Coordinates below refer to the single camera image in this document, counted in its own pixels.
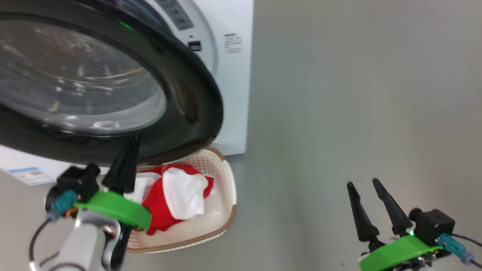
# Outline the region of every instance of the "washing machine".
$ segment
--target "washing machine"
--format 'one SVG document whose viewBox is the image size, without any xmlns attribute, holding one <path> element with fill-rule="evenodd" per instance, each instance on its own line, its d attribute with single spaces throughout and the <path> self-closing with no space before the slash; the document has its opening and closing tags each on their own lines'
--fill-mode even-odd
<svg viewBox="0 0 482 271">
<path fill-rule="evenodd" d="M 0 1 L 0 168 L 28 183 L 243 153 L 252 0 Z"/>
</svg>

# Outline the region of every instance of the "sticker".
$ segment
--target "sticker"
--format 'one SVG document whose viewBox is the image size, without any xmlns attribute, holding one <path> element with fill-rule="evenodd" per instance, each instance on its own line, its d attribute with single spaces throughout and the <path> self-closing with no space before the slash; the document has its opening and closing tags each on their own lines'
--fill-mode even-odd
<svg viewBox="0 0 482 271">
<path fill-rule="evenodd" d="M 8 171 L 15 178 L 23 181 L 28 185 L 38 185 L 55 182 L 55 179 L 45 174 L 37 167 L 28 167 L 21 169 L 11 169 Z"/>
<path fill-rule="evenodd" d="M 234 54 L 241 52 L 242 38 L 236 33 L 224 34 L 224 53 Z"/>
</svg>

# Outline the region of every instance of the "washing machine door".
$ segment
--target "washing machine door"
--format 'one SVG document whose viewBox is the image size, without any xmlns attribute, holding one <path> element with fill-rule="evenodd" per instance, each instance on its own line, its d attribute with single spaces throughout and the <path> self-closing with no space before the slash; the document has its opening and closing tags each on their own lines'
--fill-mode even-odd
<svg viewBox="0 0 482 271">
<path fill-rule="evenodd" d="M 140 160 L 166 163 L 222 118 L 204 64 L 128 1 L 0 1 L 0 144 L 109 166 L 138 134 Z"/>
</svg>

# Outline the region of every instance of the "cable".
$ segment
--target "cable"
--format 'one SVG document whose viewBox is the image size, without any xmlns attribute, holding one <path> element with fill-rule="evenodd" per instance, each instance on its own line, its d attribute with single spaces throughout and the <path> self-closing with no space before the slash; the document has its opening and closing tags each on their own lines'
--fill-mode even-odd
<svg viewBox="0 0 482 271">
<path fill-rule="evenodd" d="M 60 251 L 57 251 L 55 252 L 54 254 L 48 256 L 47 258 L 45 258 L 43 261 L 40 262 L 39 266 L 42 267 L 42 265 L 48 263 L 49 261 L 55 259 L 55 257 L 59 256 L 60 254 Z"/>
<path fill-rule="evenodd" d="M 472 239 L 472 238 L 469 238 L 469 237 L 467 237 L 467 236 L 458 235 L 458 234 L 454 234 L 454 233 L 452 233 L 452 236 L 458 237 L 458 238 L 461 238 L 461 239 L 465 239 L 465 240 L 467 240 L 467 241 L 470 241 L 470 242 L 472 242 L 472 243 L 474 243 L 474 244 L 482 247 L 482 243 L 481 243 L 481 242 L 478 242 L 478 241 L 476 241 L 476 240 L 474 240 L 474 239 Z"/>
<path fill-rule="evenodd" d="M 480 263 L 478 263 L 478 262 L 476 262 L 476 261 L 474 261 L 474 260 L 470 260 L 470 263 L 473 264 L 473 265 L 475 265 L 475 266 L 477 266 L 478 268 L 482 269 L 482 264 L 480 264 Z"/>
<path fill-rule="evenodd" d="M 56 266 L 50 268 L 49 271 L 54 271 L 54 270 L 57 270 L 61 267 L 65 267 L 65 266 L 72 266 L 72 267 L 75 267 L 75 268 L 79 269 L 80 271 L 87 271 L 84 267 L 82 267 L 82 266 L 80 266 L 76 263 L 68 263 L 68 262 L 57 264 Z"/>
<path fill-rule="evenodd" d="M 42 225 L 40 225 L 40 227 L 33 235 L 32 240 L 30 241 L 30 248 L 28 250 L 28 257 L 30 258 L 30 262 L 33 262 L 35 260 L 33 256 L 35 241 L 37 240 L 37 237 L 39 236 L 40 232 L 43 230 L 43 228 L 45 228 L 45 226 L 47 226 L 47 224 L 49 224 L 49 222 L 50 222 L 49 220 L 46 220 L 45 222 L 43 222 Z"/>
</svg>

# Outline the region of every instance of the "white plastic basket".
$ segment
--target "white plastic basket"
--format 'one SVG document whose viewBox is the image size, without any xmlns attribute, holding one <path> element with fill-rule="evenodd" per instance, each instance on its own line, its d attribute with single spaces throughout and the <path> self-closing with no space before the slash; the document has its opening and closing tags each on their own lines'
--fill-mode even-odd
<svg viewBox="0 0 482 271">
<path fill-rule="evenodd" d="M 188 164 L 205 176 L 214 177 L 211 194 L 205 199 L 204 215 L 173 225 L 167 231 L 147 235 L 132 231 L 127 252 L 157 253 L 187 248 L 221 236 L 236 215 L 236 183 L 229 163 L 216 149 L 208 147 L 198 154 L 175 164 Z M 156 166 L 143 166 L 138 172 Z"/>
</svg>

